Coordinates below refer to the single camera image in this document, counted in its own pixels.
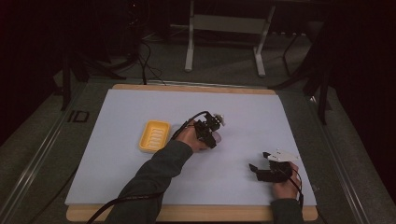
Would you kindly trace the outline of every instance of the black electronic device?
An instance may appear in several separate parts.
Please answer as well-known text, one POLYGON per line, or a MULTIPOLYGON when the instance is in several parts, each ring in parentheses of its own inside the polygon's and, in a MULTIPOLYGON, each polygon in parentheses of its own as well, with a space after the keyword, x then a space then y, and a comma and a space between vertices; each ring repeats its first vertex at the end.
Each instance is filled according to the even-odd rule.
POLYGON ((219 142, 221 139, 219 134, 215 131, 220 128, 220 124, 223 126, 225 125, 224 116, 218 114, 214 114, 214 116, 212 116, 207 111, 198 113, 191 119, 184 122, 184 124, 181 125, 181 127, 174 133, 171 139, 176 139, 177 136, 183 131, 183 129, 187 128, 195 118, 203 114, 205 114, 204 117, 206 118, 206 121, 201 121, 198 119, 196 122, 193 123, 197 139, 205 142, 205 144, 210 148, 215 147, 216 143, 219 142))
MULTIPOLYGON (((271 155, 263 152, 265 159, 271 155)), ((269 170, 259 170, 256 166, 249 164, 250 170, 256 173, 257 179, 264 182, 281 183, 287 181, 292 175, 292 168, 288 161, 269 161, 269 170)))

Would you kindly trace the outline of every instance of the sleeve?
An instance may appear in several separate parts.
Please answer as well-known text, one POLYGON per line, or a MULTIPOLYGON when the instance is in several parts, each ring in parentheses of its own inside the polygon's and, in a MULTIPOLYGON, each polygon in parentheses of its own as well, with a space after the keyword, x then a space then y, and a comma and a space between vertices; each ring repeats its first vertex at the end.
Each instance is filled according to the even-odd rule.
MULTIPOLYGON (((142 165, 135 177, 123 188, 119 197, 165 192, 173 177, 181 172, 192 155, 190 146, 171 140, 142 165)), ((155 223, 160 213, 163 196, 114 205, 105 223, 155 223)))
POLYGON ((271 202, 275 224, 302 224, 303 213, 295 199, 278 199, 271 202))

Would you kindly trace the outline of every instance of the gray carpet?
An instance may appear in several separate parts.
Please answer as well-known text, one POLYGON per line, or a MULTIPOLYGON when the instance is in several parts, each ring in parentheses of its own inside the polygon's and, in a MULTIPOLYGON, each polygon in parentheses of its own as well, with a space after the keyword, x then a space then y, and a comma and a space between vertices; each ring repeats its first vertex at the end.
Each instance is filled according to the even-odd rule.
MULTIPOLYGON (((193 71, 185 73, 187 47, 185 34, 181 33, 175 35, 170 42, 147 41, 151 47, 148 64, 157 76, 161 74, 161 79, 167 84, 177 81, 265 88, 288 78, 280 56, 289 41, 282 35, 271 35, 268 38, 263 54, 266 78, 258 77, 255 70, 251 49, 254 41, 239 46, 216 43, 220 47, 214 47, 215 43, 207 41, 207 37, 198 39, 193 71)), ((288 57, 291 70, 298 66, 308 48, 309 42, 304 37, 299 38, 288 57)), ((148 49, 142 46, 141 50, 142 55, 147 57, 148 49)), ((119 72, 128 77, 124 82, 141 82, 139 64, 119 72)), ((147 75, 153 77, 149 70, 147 75)), ((74 90, 81 88, 83 91, 80 94, 75 91, 76 101, 66 112, 59 111, 62 99, 51 96, 1 147, 0 202, 5 202, 23 168, 41 148, 40 144, 45 142, 52 125, 64 118, 60 122, 59 132, 54 134, 54 141, 50 143, 49 154, 9 223, 29 223, 78 167, 106 91, 114 83, 116 81, 107 77, 92 74, 86 86, 76 85, 74 90), (73 110, 89 112, 88 121, 68 121, 73 110)), ((285 106, 291 130, 315 188, 318 210, 330 224, 394 223, 395 205, 339 104, 336 92, 330 89, 329 105, 332 110, 326 111, 328 125, 324 127, 316 117, 316 105, 301 92, 303 84, 304 82, 297 83, 279 91, 278 95, 285 106), (362 211, 356 211, 357 208, 362 208, 362 211)), ((35 223, 69 223, 65 218, 67 207, 64 200, 70 184, 71 181, 35 223)), ((311 223, 325 222, 319 218, 311 223)))

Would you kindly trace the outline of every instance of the dark background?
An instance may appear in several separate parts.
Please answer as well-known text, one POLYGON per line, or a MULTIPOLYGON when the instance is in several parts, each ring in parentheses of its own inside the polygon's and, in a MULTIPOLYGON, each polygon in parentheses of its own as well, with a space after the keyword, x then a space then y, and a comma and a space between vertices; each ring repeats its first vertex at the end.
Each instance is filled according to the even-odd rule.
MULTIPOLYGON (((119 47, 117 37, 116 41, 108 40, 111 31, 95 18, 92 5, 87 2, 74 1, 70 4, 67 1, 66 4, 66 1, 57 1, 54 5, 54 2, 45 0, 2 1, 0 144, 56 90, 52 76, 61 69, 60 46, 63 43, 59 28, 60 24, 69 24, 62 15, 75 15, 69 19, 82 20, 78 22, 79 28, 72 30, 75 29, 77 36, 85 36, 86 39, 74 40, 91 43, 92 48, 86 49, 86 52, 92 57, 106 58, 110 49, 119 47)), ((203 1, 197 9, 205 8, 205 3, 203 1)), ((153 0, 151 6, 157 13, 151 14, 149 25, 164 36, 169 33, 169 22, 188 24, 188 1, 153 0)), ((236 11, 237 16, 243 16, 248 11, 244 7, 235 10, 231 4, 230 10, 217 9, 217 12, 228 14, 236 11)), ((271 29, 275 32, 299 32, 296 24, 300 22, 291 16, 297 11, 296 8, 278 8, 271 29)), ((346 44, 340 47, 338 57, 333 59, 331 85, 336 88, 376 170, 393 201, 396 201, 396 180, 393 178, 396 170, 394 11, 396 7, 391 2, 366 1, 340 18, 340 21, 349 21, 346 23, 348 33, 336 33, 338 38, 346 40, 346 44)), ((249 16, 260 18, 262 12, 256 8, 249 16)))

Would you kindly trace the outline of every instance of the yellow soap dish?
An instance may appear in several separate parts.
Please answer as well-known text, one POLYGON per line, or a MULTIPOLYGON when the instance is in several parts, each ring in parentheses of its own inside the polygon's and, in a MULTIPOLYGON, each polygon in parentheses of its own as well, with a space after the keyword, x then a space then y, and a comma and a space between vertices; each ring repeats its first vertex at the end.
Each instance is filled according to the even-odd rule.
POLYGON ((140 149, 144 152, 155 153, 163 148, 168 138, 171 125, 166 121, 149 120, 140 138, 140 149))

